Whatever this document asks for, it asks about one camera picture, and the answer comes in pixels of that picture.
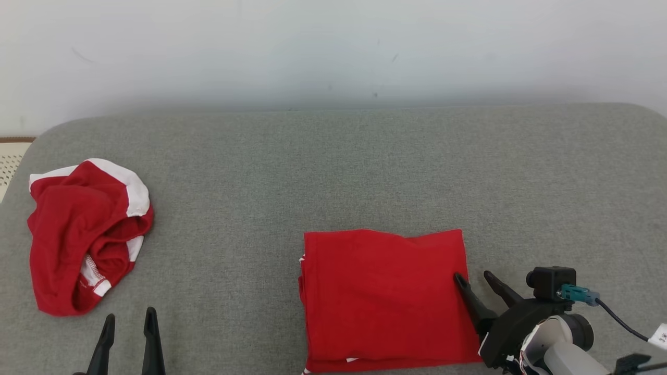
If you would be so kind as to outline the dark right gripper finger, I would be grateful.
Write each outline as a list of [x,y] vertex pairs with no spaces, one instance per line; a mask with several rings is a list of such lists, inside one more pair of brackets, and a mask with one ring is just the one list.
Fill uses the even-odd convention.
[[492,291],[501,297],[508,308],[512,308],[515,304],[524,300],[523,297],[521,297],[511,287],[502,282],[490,270],[485,270],[483,276],[491,287]]
[[482,303],[476,294],[474,294],[471,285],[462,274],[455,273],[453,279],[464,301],[474,330],[479,335],[479,339],[484,339],[498,318],[498,314]]

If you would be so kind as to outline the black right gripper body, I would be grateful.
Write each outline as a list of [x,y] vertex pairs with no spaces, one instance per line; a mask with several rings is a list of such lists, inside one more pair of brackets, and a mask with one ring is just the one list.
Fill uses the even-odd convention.
[[549,302],[529,298],[517,302],[497,315],[478,304],[478,334],[482,339],[479,356],[488,368],[507,368],[507,356],[519,352],[525,337],[541,321],[563,314],[573,302]]

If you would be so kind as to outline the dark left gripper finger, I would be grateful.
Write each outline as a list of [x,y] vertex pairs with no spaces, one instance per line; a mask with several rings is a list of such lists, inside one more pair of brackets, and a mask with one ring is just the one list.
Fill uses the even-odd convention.
[[143,334],[145,349],[143,356],[142,374],[165,375],[164,354],[160,341],[159,323],[155,308],[148,307],[145,315]]
[[86,370],[88,375],[107,375],[109,373],[109,354],[115,340],[115,314],[109,314],[95,346],[93,356]]

